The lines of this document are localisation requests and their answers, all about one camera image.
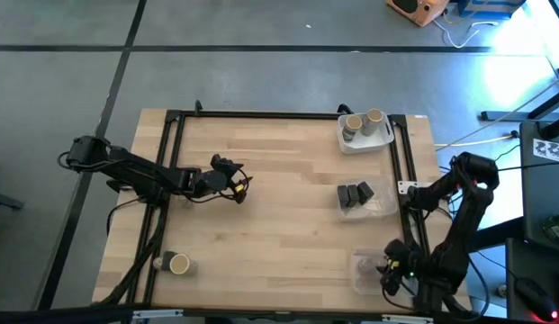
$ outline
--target orange speaker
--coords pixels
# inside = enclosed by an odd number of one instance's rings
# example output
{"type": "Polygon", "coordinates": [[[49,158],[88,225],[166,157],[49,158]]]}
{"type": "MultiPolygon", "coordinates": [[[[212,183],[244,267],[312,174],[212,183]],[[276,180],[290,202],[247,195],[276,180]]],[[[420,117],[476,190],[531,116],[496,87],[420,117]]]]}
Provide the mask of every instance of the orange speaker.
{"type": "Polygon", "coordinates": [[[449,0],[387,0],[387,4],[423,27],[443,13],[449,0]]]}

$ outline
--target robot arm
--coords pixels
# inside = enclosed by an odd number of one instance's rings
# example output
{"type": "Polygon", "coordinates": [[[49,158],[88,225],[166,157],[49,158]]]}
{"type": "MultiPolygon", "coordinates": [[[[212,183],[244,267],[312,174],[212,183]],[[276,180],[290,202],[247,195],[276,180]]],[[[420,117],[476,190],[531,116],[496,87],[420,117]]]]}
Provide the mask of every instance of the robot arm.
{"type": "Polygon", "coordinates": [[[416,276],[419,279],[418,294],[425,294],[423,299],[432,300],[429,307],[433,310],[440,310],[444,294],[455,294],[464,280],[469,266],[471,238],[493,201],[493,190],[499,185],[497,166],[489,158],[465,152],[453,157],[450,165],[451,171],[430,187],[412,186],[402,200],[406,207],[432,212],[441,198],[461,189],[461,207],[445,240],[430,256],[423,256],[396,239],[385,249],[388,265],[379,268],[383,274],[381,284],[390,295],[397,293],[398,281],[402,277],[416,276]]]}
{"type": "Polygon", "coordinates": [[[209,194],[219,194],[224,198],[242,203],[247,194],[247,177],[241,170],[242,164],[233,163],[215,154],[211,160],[212,171],[202,172],[198,167],[167,168],[143,157],[131,154],[127,149],[110,145],[109,141],[93,136],[83,136],[73,140],[66,163],[59,164],[77,172],[102,172],[113,180],[107,182],[115,191],[122,186],[130,186],[147,203],[159,205],[169,194],[183,195],[189,200],[209,194]],[[245,176],[237,183],[232,177],[240,172],[245,176]],[[223,194],[230,189],[232,194],[223,194]]]}

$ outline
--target gray floor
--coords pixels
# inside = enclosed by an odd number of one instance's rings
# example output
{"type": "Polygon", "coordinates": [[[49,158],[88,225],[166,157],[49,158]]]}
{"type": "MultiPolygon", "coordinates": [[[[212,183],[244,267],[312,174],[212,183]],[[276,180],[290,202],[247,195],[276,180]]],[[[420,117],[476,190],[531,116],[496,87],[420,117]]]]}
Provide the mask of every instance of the gray floor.
{"type": "MultiPolygon", "coordinates": [[[[134,0],[0,0],[0,44],[122,45],[136,6],[134,0]]],[[[478,112],[510,110],[556,80],[552,65],[559,51],[550,51],[538,28],[541,18],[531,14],[519,11],[498,27],[483,26],[471,45],[493,47],[489,54],[131,53],[106,137],[129,147],[140,109],[191,108],[200,99],[205,109],[334,112],[346,103],[357,112],[376,107],[426,114],[435,141],[445,143],[479,127],[478,112]]],[[[466,26],[454,27],[454,38],[463,37],[466,26]]],[[[420,29],[373,0],[149,1],[135,44],[446,46],[436,26],[420,29]]],[[[118,52],[0,52],[0,192],[26,202],[23,211],[0,209],[0,310],[33,305],[77,180],[57,167],[55,157],[75,136],[94,131],[119,57],[118,52]]],[[[558,91],[559,85],[528,108],[558,91]]],[[[502,123],[469,140],[517,128],[502,123]]],[[[516,143],[468,150],[495,158],[516,143]]],[[[446,166],[461,151],[440,151],[440,163],[446,166]]],[[[502,158],[500,166],[517,165],[518,153],[502,158]]],[[[105,180],[96,175],[91,183],[55,307],[91,301],[105,217],[116,201],[105,180]]],[[[521,196],[515,171],[501,174],[482,228],[521,215],[519,204],[507,206],[511,196],[521,196]]],[[[501,247],[485,254],[504,262],[501,247]]],[[[493,293],[504,270],[480,256],[473,260],[493,293]]],[[[469,287],[483,298],[474,274],[469,287]]],[[[505,306],[502,299],[492,302],[505,306]]],[[[504,315],[497,307],[492,311],[504,315]]]]}

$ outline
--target wooden table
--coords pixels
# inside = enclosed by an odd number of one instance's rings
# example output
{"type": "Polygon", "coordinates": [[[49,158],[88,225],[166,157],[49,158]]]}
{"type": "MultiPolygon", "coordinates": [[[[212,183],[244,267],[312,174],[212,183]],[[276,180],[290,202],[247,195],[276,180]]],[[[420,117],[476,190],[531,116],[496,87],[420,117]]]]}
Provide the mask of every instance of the wooden table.
{"type": "MultiPolygon", "coordinates": [[[[166,110],[143,110],[131,151],[155,160],[166,110]]],[[[419,181],[440,177],[429,122],[407,116],[419,181]]],[[[171,199],[162,250],[186,253],[199,264],[196,276],[159,272],[152,306],[258,311],[405,312],[381,294],[359,295],[350,279],[354,248],[383,248],[401,237],[399,215],[360,223],[338,219],[338,181],[383,176],[393,185],[389,148],[343,155],[336,121],[249,118],[185,119],[178,165],[209,170],[214,153],[244,163],[254,176],[241,205],[219,199],[188,206],[171,199]]],[[[401,168],[401,134],[396,131],[401,168]]],[[[170,157],[175,127],[166,157],[170,157]]],[[[134,198],[122,193],[118,203],[134,198]]],[[[100,301],[133,262],[144,205],[117,211],[93,295],[100,301]]],[[[431,248],[440,243],[450,220],[434,212],[427,220],[431,248]]],[[[140,276],[142,300],[149,267],[140,276]]],[[[470,307],[466,287],[457,300],[470,307]]],[[[392,298],[411,305],[401,291],[392,298]]]]}

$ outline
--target cup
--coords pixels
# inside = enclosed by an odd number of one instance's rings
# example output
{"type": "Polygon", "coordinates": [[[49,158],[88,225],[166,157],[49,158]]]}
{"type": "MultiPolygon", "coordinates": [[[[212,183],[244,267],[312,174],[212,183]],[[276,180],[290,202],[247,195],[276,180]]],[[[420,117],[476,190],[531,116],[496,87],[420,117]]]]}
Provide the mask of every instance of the cup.
{"type": "Polygon", "coordinates": [[[383,121],[383,113],[379,109],[372,109],[363,116],[361,133],[371,136],[377,130],[379,123],[383,121]]]}
{"type": "Polygon", "coordinates": [[[197,263],[184,254],[178,254],[169,261],[169,270],[174,275],[194,275],[197,263]]]}
{"type": "Polygon", "coordinates": [[[170,271],[174,275],[194,275],[197,271],[197,262],[183,253],[173,251],[165,251],[152,264],[157,270],[170,271]]]}
{"type": "Polygon", "coordinates": [[[350,115],[345,119],[345,126],[343,127],[343,131],[341,134],[343,135],[343,140],[345,142],[349,142],[353,140],[355,134],[359,129],[361,129],[361,118],[357,115],[350,115]]]}

